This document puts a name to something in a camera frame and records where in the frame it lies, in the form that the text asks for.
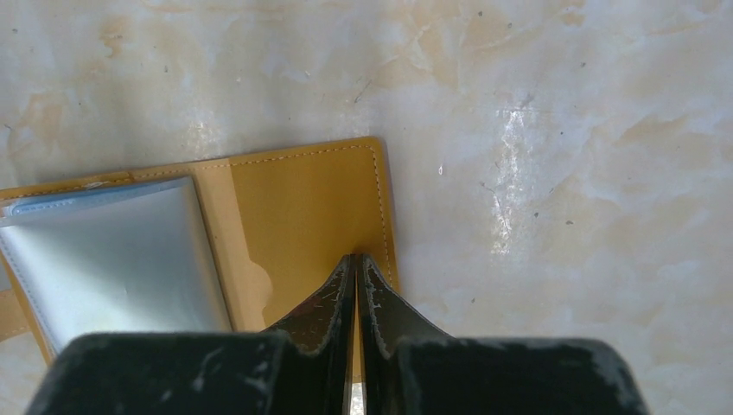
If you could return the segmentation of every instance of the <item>leather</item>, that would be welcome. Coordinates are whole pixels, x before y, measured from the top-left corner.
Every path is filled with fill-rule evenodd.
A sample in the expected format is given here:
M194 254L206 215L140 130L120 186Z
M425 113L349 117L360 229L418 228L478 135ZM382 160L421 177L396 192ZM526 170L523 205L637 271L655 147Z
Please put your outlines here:
M6 189L0 203L178 176L192 176L196 184L235 330L258 331L284 316L326 280L344 253L370 253L387 283L399 289L389 182L374 137ZM10 280L16 287L14 276ZM42 344L22 293L18 301ZM359 344L357 336L357 381Z
M94 332L231 330L189 177L23 198L6 213L0 248L51 354Z
M13 290L0 291L0 342L29 330Z

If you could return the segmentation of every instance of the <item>white marble floor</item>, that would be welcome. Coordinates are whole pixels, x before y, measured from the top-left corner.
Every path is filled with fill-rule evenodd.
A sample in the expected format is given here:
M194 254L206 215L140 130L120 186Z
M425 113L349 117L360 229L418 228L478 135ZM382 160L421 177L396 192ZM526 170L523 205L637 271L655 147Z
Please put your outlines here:
M0 5L0 187L380 136L427 317L599 338L655 413L733 412L730 0Z

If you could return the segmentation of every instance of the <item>wallet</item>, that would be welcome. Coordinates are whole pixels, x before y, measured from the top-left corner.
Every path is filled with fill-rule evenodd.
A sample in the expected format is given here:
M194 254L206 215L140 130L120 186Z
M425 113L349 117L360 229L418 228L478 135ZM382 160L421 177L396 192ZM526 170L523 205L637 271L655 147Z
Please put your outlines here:
M260 331L285 316L345 253L371 254L399 289L391 193L375 137L5 189L0 207L30 196L181 177L195 185L232 330ZM5 257L3 264L12 290L0 291L0 340L31 330L50 361L51 340ZM354 381L360 364L357 338Z

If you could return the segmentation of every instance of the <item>stain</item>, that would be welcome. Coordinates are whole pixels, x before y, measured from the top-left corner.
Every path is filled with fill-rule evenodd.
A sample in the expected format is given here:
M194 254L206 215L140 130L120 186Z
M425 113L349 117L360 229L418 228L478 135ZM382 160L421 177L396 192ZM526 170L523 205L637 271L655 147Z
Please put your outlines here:
M604 233L596 236L596 243L627 255L638 254L639 250L653 246L655 241L679 234L695 214L704 209L704 203L697 197L680 195L659 200L651 209L653 214L626 214L615 220Z
M522 53L542 34L543 26L536 26L528 29L520 29L516 34L509 34L507 25L502 24L501 29L496 29L490 35L491 41L481 41L481 33L469 33L467 31L466 41L463 45L471 47L474 45L474 52L477 58L496 61L501 58L514 56Z
M662 120L656 115L648 115L627 128L619 139L615 141L614 145L648 144L650 141L660 140L667 142L669 137L678 135L686 125L687 116Z
M190 7L168 2L162 4L150 4L148 2L145 2L144 0L140 0L140 4L142 4L145 9L158 11L161 13L187 13L193 10Z
M561 13L581 10L585 7L586 0L559 0L556 2L543 2L542 11L545 18L552 18Z
M243 5L243 6L225 6L225 5L214 5L207 6L207 11L216 13L233 13L233 12L248 12L248 13L284 13L286 11L297 10L301 7L300 3L292 3L287 5Z
M560 15L560 21L565 26L575 26L580 27L583 26L583 22L585 22L585 15L581 15L578 13L565 13Z
M674 35L679 32L686 32L687 30L699 29L705 25L705 22L691 22L687 24L680 24L678 26L671 26L668 28L653 30L647 33L647 36L664 36Z
M113 58L122 53L122 45L125 41L125 35L130 31L130 26L131 19L128 16L114 17L102 26L99 31L99 39L112 50L107 55L108 58Z
M461 15L459 2L415 2L400 8L397 19L404 21L413 30L419 30L436 22L459 17Z
M435 80L451 88L458 87L458 59L445 50L444 45L453 43L451 34L445 34L443 27L433 25L417 39L417 44L428 61L428 67Z
M76 71L79 75L72 78L71 81L75 84L84 84L89 81L98 80L103 73L106 73L109 66L110 63L106 57L88 62L80 62Z
M468 23L462 46L485 48L507 38L508 19L501 10L492 7L486 10L485 19L472 19Z
M16 154L27 146L39 142L42 144L43 149L50 153L57 144L56 140L59 136L65 104L67 104L67 98L63 93L31 94L20 121L14 128L10 129L8 135L9 153L11 155ZM21 143L21 133L25 129L30 129L38 140Z
M374 85L384 88L416 85L430 80L430 75L429 71L417 67L409 58L399 56L379 68Z
M709 15L719 11L722 4L723 0L697 0L694 7L706 15Z
M664 307L662 305L650 305L645 310L637 310L631 316L631 322L639 324L641 327L648 327L654 318L662 313Z

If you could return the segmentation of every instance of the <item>stitching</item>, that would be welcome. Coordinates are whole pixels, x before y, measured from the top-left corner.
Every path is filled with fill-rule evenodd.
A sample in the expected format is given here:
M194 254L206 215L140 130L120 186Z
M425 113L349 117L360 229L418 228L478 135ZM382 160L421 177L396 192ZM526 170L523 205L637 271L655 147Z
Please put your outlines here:
M0 337L4 337L6 335L14 335L15 333L20 333L22 331L28 331L28 326L22 326L22 327L19 327L19 328L15 329L15 330L11 330L11 331L6 331L4 333L0 333Z
M28 212L38 212L38 211L46 210L46 209L50 209L50 208L57 208L59 206L68 206L68 205L71 205L72 203L73 203L72 201L56 201L54 203L49 203L48 205L40 205L40 206L37 206L36 205L35 207L31 208L26 213L28 213Z
M318 150L318 151L309 151L306 153L297 153L297 154L291 154L289 156L280 156L280 157L273 157L273 158L264 158L261 160L252 160L249 162L242 162L242 163L223 163L223 164L215 164L213 166L202 166L202 167L194 167L189 169L178 169L178 170L166 170L166 171L160 171L157 173L149 173L146 175L138 175L133 176L135 179L144 179L148 177L155 177L155 176L162 176L162 175L170 175L175 173L186 173L196 170L207 170L207 169L218 169L222 167L232 167L232 166L242 166L242 165L249 165L249 164L260 164L260 163L268 163L268 162L277 162L281 160L290 160L292 158L298 158L302 156L316 156L319 154L325 154L325 153L335 153L336 151L344 151L344 150L353 150L353 149L369 149L372 152L372 160L374 162L374 181L377 185L377 199L379 200L379 218L381 219L382 224L382 240L384 242L384 248L385 248L385 258L387 263L387 279L390 282L390 285L392 285L392 266L390 265L390 257L389 257L389 249L387 245L387 233L386 233L386 223L385 223L385 209L384 204L382 202L382 186L381 182L379 180L379 168L377 165L377 153L374 151L374 147L371 145L349 145L345 147L339 147L336 149L326 149L326 150ZM116 182L130 182L130 178L125 179L117 179L110 181L110 183L116 183ZM6 201L8 199L16 199L20 197L26 197L26 196L35 196L35 195L48 195L52 193L62 193L67 192L70 190L76 190L84 188L84 186L74 186L72 188L59 188L56 190L49 190L46 192L38 192L38 193L29 193L25 195L18 195L11 198L3 198L0 199L0 201Z
M117 179L117 180L110 180L109 183L119 183L119 182L131 182L130 178L125 179ZM21 197L27 197L27 196L39 196L39 195L51 195L54 193L63 193L63 192L69 192L72 190L82 190L85 188L84 186L73 186L71 188L57 188L54 190L46 190L45 192L33 192L33 193L26 193L24 195L17 195L12 197L3 197L0 198L0 201L9 201L11 199L20 199Z

